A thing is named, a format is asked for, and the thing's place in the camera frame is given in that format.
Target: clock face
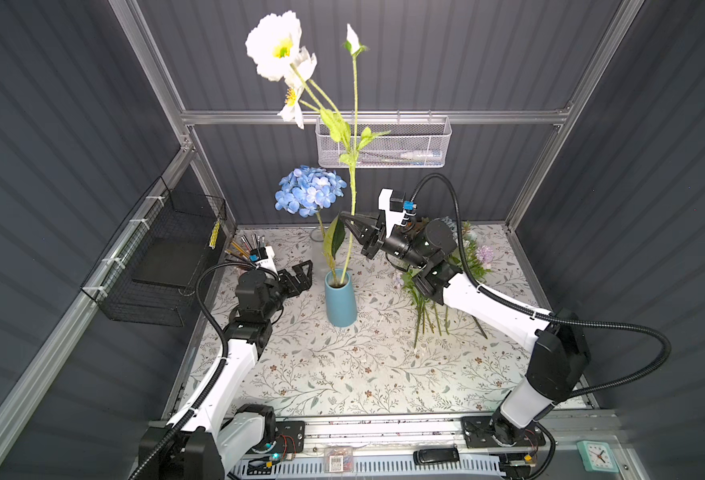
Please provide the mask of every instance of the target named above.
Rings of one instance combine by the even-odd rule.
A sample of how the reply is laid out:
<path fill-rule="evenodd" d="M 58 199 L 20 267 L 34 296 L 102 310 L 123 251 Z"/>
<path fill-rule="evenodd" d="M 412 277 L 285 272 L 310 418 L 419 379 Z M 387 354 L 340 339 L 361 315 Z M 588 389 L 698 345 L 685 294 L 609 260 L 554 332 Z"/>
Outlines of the clock face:
<path fill-rule="evenodd" d="M 605 445 L 600 443 L 588 443 L 587 454 L 589 455 L 589 463 L 595 468 L 613 470 L 613 460 L 611 454 Z"/>

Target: floral pattern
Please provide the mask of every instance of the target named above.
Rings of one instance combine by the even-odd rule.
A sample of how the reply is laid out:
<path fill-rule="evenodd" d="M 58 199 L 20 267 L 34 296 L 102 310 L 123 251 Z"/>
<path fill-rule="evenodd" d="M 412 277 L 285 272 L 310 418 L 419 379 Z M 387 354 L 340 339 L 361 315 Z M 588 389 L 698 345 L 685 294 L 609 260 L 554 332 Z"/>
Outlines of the floral pattern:
<path fill-rule="evenodd" d="M 448 334 L 427 323 L 414 348 L 416 314 L 407 293 L 395 287 L 384 255 L 368 260 L 355 248 L 350 263 L 357 299 L 357 322 L 346 329 L 326 319 L 321 244 L 309 228 L 243 230 L 264 235 L 276 251 L 279 269 L 312 259 L 312 288 L 286 301 L 270 344 L 242 383 L 232 411 L 245 403 L 275 408 L 278 416 L 355 415 L 494 410 L 523 378 L 529 354 L 518 344 L 472 318 L 448 309 Z M 476 225 L 478 243 L 496 256 L 487 284 L 530 305 L 530 291 L 501 225 Z M 222 324 L 236 304 L 237 275 L 225 273 L 212 313 Z M 445 307 L 439 307 L 441 318 Z M 208 326 L 186 384 L 183 402 L 203 379 L 220 347 Z M 571 398 L 559 408 L 585 408 Z"/>

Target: corrugated wall panel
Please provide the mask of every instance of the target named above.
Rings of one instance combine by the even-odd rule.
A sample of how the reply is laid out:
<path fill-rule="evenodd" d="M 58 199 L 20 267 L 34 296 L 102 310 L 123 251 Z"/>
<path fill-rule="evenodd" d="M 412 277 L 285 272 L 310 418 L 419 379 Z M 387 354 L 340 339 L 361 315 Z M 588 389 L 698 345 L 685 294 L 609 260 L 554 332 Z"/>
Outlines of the corrugated wall panel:
<path fill-rule="evenodd" d="M 0 2 L 0 404 L 178 149 L 106 2 Z M 98 316 L 0 478 L 123 475 L 189 334 Z"/>
<path fill-rule="evenodd" d="M 545 292 L 664 331 L 661 370 L 597 394 L 654 479 L 705 478 L 705 2 L 647 2 L 517 230 Z M 587 333 L 591 383 L 655 341 Z"/>
<path fill-rule="evenodd" d="M 246 37 L 293 10 L 314 79 L 350 109 L 350 23 L 371 48 L 358 58 L 362 110 L 538 110 L 570 98 L 618 0 L 143 0 L 142 11 L 190 110 L 280 110 L 282 82 L 256 73 Z"/>
<path fill-rule="evenodd" d="M 418 181 L 433 171 L 447 175 L 459 193 L 467 220 L 503 220 L 520 186 L 552 132 L 549 125 L 457 125 L 453 127 L 446 166 L 439 170 L 358 169 L 357 211 L 377 212 L 382 188 L 411 193 Z M 275 210 L 278 182 L 300 164 L 317 165 L 314 129 L 296 126 L 200 125 L 196 131 L 223 188 L 237 200 L 232 211 L 240 224 L 314 223 L 284 210 Z M 346 170 L 339 173 L 348 179 Z M 340 209 L 350 209 L 349 189 L 324 212 L 331 220 Z M 417 198 L 419 212 L 449 215 L 451 197 L 442 184 L 429 184 Z"/>

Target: green clock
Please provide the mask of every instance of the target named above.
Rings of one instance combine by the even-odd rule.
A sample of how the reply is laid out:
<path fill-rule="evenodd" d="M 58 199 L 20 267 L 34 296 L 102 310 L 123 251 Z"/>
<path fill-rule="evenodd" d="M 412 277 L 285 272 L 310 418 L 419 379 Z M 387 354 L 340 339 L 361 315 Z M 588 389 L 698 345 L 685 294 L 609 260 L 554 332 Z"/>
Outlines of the green clock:
<path fill-rule="evenodd" d="M 606 442 L 582 440 L 577 442 L 584 469 L 588 472 L 618 472 L 619 466 Z"/>

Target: yellow flower center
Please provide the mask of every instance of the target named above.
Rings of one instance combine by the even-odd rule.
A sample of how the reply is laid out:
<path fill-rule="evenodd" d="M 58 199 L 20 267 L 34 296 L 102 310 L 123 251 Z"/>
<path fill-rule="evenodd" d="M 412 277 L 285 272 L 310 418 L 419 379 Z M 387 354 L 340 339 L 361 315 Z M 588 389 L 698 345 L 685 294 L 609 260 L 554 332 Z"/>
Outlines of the yellow flower center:
<path fill-rule="evenodd" d="M 296 100 L 296 90 L 289 88 L 289 91 L 286 92 L 286 105 L 293 107 L 296 104 Z"/>
<path fill-rule="evenodd" d="M 291 54 L 291 47 L 293 46 L 294 42 L 292 42 L 290 38 L 283 38 L 280 43 L 272 49 L 272 56 L 275 58 L 288 57 Z"/>

